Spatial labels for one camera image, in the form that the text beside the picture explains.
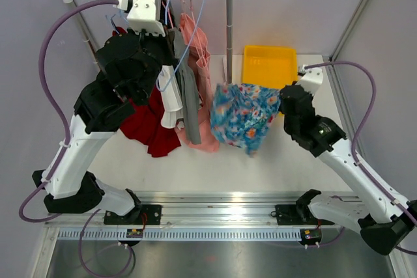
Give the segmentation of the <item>grey skirt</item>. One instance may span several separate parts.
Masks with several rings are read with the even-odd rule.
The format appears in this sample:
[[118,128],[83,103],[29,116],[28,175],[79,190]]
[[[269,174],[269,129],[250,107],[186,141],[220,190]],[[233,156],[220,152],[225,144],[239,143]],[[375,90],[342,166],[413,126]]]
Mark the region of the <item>grey skirt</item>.
[[199,131],[199,93],[193,70],[188,65],[189,51],[184,43],[182,33],[179,29],[173,30],[173,48],[176,60],[178,60],[178,70],[176,73],[177,82],[180,87],[183,123],[186,138],[194,145],[201,144]]

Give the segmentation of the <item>blue floral skirt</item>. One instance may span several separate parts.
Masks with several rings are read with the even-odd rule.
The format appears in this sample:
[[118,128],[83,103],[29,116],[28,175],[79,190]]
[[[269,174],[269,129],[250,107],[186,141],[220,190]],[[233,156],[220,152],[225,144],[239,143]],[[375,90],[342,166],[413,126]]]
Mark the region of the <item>blue floral skirt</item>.
[[210,108],[212,135],[253,156],[280,112],[280,90],[248,83],[217,85]]

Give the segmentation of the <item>pink skirt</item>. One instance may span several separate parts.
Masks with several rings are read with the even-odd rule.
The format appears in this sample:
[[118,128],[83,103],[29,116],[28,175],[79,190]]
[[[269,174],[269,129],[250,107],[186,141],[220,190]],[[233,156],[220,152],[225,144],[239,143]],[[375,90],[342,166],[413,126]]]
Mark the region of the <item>pink skirt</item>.
[[200,27],[195,26],[187,14],[180,15],[179,29],[182,33],[184,43],[189,45],[188,65],[194,72],[197,89],[200,96],[200,108],[198,111],[199,131],[201,144],[194,145],[186,138],[184,129],[176,129],[178,138],[191,148],[203,152],[217,152],[220,147],[219,141],[212,135],[210,129],[210,107],[213,101],[213,90],[210,80],[210,52],[207,49],[208,40],[206,34]]

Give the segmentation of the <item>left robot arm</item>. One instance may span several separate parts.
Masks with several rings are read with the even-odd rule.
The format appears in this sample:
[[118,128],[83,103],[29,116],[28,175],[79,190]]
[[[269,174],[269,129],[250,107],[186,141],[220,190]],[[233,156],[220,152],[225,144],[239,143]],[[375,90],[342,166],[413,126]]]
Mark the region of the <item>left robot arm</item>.
[[148,103],[162,68],[175,59],[158,0],[109,3],[126,13],[127,30],[96,52],[99,74],[80,92],[72,117],[63,119],[65,138],[52,163],[35,171],[33,180],[46,192],[44,205],[51,214],[101,209],[134,224],[141,217],[136,194],[99,181],[89,167],[135,108]]

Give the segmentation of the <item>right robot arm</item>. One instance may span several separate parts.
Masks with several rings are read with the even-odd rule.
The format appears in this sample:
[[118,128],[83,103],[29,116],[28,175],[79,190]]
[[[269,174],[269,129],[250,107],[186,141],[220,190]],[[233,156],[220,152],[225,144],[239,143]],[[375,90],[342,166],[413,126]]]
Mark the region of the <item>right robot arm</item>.
[[415,228],[416,201],[385,182],[352,148],[346,133],[330,118],[317,115],[313,96],[300,85],[280,90],[284,130],[300,147],[329,166],[354,191],[352,204],[311,189],[296,201],[302,223],[321,219],[358,233],[380,255],[389,255]]

